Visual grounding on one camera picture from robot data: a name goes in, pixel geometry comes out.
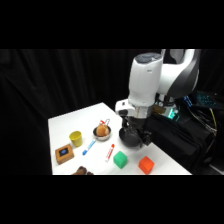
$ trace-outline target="block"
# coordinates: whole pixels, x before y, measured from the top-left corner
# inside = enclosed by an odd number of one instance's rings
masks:
[[[57,149],[55,151],[55,155],[59,165],[75,157],[71,145],[66,145],[60,149]]]
[[[144,172],[145,175],[149,175],[154,165],[155,163],[146,156],[139,162],[138,167]]]
[[[114,163],[120,168],[123,169],[128,162],[128,157],[123,153],[119,152],[114,156]]]

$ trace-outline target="white table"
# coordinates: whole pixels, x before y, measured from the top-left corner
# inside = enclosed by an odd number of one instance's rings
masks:
[[[106,119],[110,119],[111,137],[106,142],[97,141],[83,156],[82,152],[94,139],[93,129],[98,126],[100,120]],[[122,119],[103,103],[49,119],[53,174],[71,175],[80,166],[84,166],[95,175],[144,175],[138,164],[141,159],[148,156],[155,163],[150,175],[191,175],[154,144],[144,146],[142,149],[130,149],[124,146],[119,138],[121,123]],[[83,145],[79,148],[74,147],[69,139],[69,135],[74,131],[82,132]],[[75,158],[58,165],[55,150],[68,144],[71,144]],[[106,163],[105,158],[112,144],[115,144],[115,149],[110,161]],[[113,156],[119,151],[128,156],[128,163],[122,170],[113,162]]]

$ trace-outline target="pen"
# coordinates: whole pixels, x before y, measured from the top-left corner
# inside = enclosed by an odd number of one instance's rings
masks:
[[[111,157],[111,154],[112,154],[112,152],[113,152],[113,150],[114,150],[114,147],[115,147],[115,145],[113,144],[113,145],[111,146],[111,148],[110,148],[108,154],[107,154],[107,157],[106,157],[106,160],[105,160],[106,162],[109,161],[109,159],[110,159],[110,157]]]

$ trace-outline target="black background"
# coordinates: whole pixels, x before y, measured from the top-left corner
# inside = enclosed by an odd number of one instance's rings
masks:
[[[1,171],[51,174],[48,119],[128,97],[133,58],[161,49],[1,49]],[[224,95],[224,50],[203,49],[198,89]]]

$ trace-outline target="orange cube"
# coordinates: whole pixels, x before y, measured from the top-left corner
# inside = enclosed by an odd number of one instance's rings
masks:
[[[139,162],[138,167],[145,173],[145,175],[148,175],[152,171],[154,165],[155,163],[146,156]]]

